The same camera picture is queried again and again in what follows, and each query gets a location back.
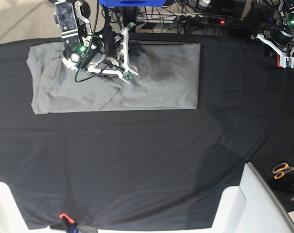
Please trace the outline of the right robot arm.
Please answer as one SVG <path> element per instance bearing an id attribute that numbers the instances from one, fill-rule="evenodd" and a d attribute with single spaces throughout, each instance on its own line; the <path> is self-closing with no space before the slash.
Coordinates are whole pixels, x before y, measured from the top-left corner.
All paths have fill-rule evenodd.
<path id="1" fill-rule="evenodd" d="M 61 29 L 64 43 L 62 62 L 79 75 L 117 77 L 129 83 L 138 75 L 138 68 L 130 63 L 129 33 L 135 27 L 128 23 L 120 32 L 113 31 L 107 7 L 103 8 L 105 24 L 97 31 L 91 25 L 90 7 L 84 0 L 56 0 L 54 21 Z"/>

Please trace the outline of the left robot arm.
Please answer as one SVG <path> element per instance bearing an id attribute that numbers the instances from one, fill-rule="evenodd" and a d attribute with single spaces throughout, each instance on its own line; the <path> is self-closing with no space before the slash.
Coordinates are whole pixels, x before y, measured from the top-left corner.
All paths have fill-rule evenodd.
<path id="1" fill-rule="evenodd" d="M 270 21 L 260 24 L 260 33 L 252 40 L 264 44 L 265 56 L 277 58 L 277 66 L 294 68 L 294 0 L 264 0 L 273 14 Z"/>

